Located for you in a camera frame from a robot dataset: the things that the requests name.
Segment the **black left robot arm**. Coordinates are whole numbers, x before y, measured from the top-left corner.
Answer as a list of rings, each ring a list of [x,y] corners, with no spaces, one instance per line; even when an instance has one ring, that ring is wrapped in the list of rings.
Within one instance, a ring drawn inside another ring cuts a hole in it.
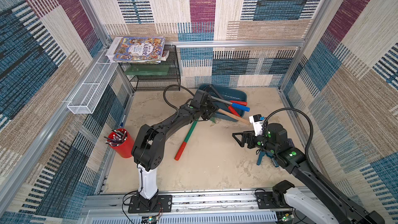
[[[193,93],[183,86],[179,88],[186,90],[193,98],[180,107],[176,107],[166,98],[167,91],[172,87],[177,87],[177,85],[166,87],[163,91],[163,99],[175,110],[175,113],[158,124],[142,125],[131,150],[139,173],[140,186],[137,195],[139,200],[146,205],[157,203],[159,194],[157,167],[163,160],[166,141],[179,129],[200,118],[204,121],[210,120],[219,109],[208,92],[197,90]]]

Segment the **grey hoe red grip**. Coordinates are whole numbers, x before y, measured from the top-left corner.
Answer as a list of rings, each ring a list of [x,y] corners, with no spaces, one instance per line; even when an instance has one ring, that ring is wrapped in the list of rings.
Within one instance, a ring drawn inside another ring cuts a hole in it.
[[[211,89],[215,93],[215,95],[218,98],[220,98],[222,100],[224,99],[223,96],[216,90],[216,88],[212,84],[210,84],[208,87],[209,87],[209,89]],[[228,110],[229,110],[230,113],[232,113],[235,116],[239,117],[239,114],[237,113],[237,111],[231,105],[226,104],[226,106],[228,107]]]
[[[242,105],[242,106],[247,106],[247,102],[241,102],[241,101],[227,101],[227,100],[220,99],[220,98],[217,98],[217,97],[214,97],[214,96],[212,96],[212,99],[213,99],[213,100],[216,100],[216,101],[218,101],[218,102],[222,102],[222,103],[225,103],[225,104],[229,104],[229,105],[238,104],[238,105]]]

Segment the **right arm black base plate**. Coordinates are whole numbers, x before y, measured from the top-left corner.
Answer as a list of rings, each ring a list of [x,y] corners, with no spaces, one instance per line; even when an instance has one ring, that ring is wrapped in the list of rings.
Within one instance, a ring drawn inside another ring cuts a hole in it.
[[[256,189],[255,197],[259,209],[292,208],[286,203],[284,195],[278,191],[270,192],[264,189]]]

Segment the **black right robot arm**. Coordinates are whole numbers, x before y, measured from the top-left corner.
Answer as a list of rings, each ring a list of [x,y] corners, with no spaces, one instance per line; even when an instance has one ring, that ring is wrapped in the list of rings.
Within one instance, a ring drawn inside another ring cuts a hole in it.
[[[274,205],[297,209],[316,224],[383,224],[376,211],[369,212],[330,183],[317,169],[312,169],[305,154],[290,144],[286,129],[271,123],[265,131],[233,133],[237,143],[272,155],[277,164],[301,181],[319,200],[307,198],[292,183],[284,180],[273,187]]]

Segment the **teal plastic storage box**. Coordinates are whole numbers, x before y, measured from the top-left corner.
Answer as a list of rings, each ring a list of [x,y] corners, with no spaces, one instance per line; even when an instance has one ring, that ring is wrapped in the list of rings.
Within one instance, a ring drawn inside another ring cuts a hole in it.
[[[243,91],[239,91],[232,88],[226,88],[221,86],[213,86],[217,92],[222,96],[224,100],[228,101],[239,101],[239,102],[246,102],[247,101],[247,94]],[[199,90],[207,91],[211,96],[217,97],[213,90],[208,87],[208,84],[202,84],[198,87]],[[227,121],[237,122],[237,120],[226,116],[222,113],[215,113],[214,118],[216,119],[223,119]]]

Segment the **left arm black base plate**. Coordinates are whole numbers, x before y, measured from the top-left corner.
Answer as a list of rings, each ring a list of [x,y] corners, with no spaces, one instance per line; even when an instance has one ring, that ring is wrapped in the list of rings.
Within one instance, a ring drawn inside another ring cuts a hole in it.
[[[172,203],[172,195],[155,195],[150,200],[145,199],[141,195],[138,195],[138,197],[131,198],[128,213],[170,213],[172,210]]]

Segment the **chrome blue handled hoe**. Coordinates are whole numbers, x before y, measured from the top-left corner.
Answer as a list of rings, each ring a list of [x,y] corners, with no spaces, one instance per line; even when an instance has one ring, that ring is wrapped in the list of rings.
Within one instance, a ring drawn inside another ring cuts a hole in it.
[[[238,104],[232,104],[232,107],[235,107],[237,109],[243,110],[245,112],[250,112],[250,108],[247,106],[242,106],[242,105],[238,105]]]

